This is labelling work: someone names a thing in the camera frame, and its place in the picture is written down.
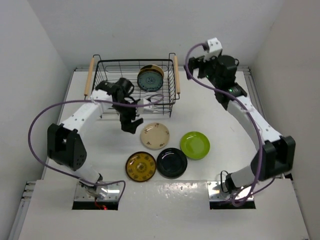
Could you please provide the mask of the beige plate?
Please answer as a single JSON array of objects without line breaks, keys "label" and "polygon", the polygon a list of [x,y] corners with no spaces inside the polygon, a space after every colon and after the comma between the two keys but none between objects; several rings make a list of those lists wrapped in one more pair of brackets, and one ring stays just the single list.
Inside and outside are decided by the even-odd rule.
[{"label": "beige plate", "polygon": [[141,143],[151,150],[164,148],[170,140],[170,131],[162,123],[152,122],[144,126],[140,133]]}]

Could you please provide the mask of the brown yellow patterned plate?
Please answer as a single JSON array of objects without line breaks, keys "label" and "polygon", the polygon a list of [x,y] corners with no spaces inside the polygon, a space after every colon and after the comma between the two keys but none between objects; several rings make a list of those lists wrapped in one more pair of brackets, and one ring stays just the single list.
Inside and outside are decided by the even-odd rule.
[{"label": "brown yellow patterned plate", "polygon": [[134,182],[149,181],[157,171],[157,162],[148,152],[137,151],[125,163],[125,173]]},{"label": "brown yellow patterned plate", "polygon": [[158,73],[162,76],[162,78],[164,78],[165,76],[165,73],[163,71],[163,69],[161,67],[159,67],[158,65],[155,65],[155,64],[148,64],[148,65],[145,65],[143,66],[138,75],[144,73],[144,72],[155,72],[155,73]]}]

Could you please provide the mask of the blue floral celadon plate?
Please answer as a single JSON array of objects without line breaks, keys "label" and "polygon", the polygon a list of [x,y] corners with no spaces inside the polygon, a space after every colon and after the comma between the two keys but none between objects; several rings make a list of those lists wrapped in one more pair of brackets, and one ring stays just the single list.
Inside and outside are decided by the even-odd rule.
[{"label": "blue floral celadon plate", "polygon": [[137,85],[145,92],[156,92],[163,86],[163,76],[158,71],[148,70],[138,74]]}]

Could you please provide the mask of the lime green plate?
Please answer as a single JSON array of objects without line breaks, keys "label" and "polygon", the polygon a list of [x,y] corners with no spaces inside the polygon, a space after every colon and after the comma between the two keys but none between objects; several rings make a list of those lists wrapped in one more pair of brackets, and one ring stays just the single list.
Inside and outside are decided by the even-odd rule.
[{"label": "lime green plate", "polygon": [[206,135],[190,131],[180,139],[180,150],[192,160],[201,160],[210,152],[211,144]]}]

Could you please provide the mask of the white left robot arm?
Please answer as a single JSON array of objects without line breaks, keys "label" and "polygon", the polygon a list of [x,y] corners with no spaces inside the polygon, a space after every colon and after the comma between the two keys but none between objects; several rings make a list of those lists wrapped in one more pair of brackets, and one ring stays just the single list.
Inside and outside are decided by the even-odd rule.
[{"label": "white left robot arm", "polygon": [[117,82],[100,82],[93,90],[89,102],[84,103],[61,124],[51,124],[47,129],[47,155],[79,178],[83,185],[94,188],[103,177],[86,161],[87,151],[82,136],[103,112],[114,108],[119,113],[121,130],[135,134],[143,119],[137,119],[137,100],[129,102],[134,86],[121,77]]}]

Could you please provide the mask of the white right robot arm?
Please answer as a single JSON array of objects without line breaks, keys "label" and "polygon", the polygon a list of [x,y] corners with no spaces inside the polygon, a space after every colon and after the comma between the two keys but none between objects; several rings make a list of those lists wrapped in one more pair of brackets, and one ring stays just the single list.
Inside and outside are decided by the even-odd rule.
[{"label": "white right robot arm", "polygon": [[188,79],[194,70],[198,78],[206,78],[212,84],[216,100],[243,127],[254,143],[257,153],[250,164],[228,173],[224,186],[228,193],[265,181],[293,168],[296,142],[292,136],[283,136],[269,125],[253,106],[247,92],[236,82],[237,60],[229,55],[187,57],[184,69]]}]

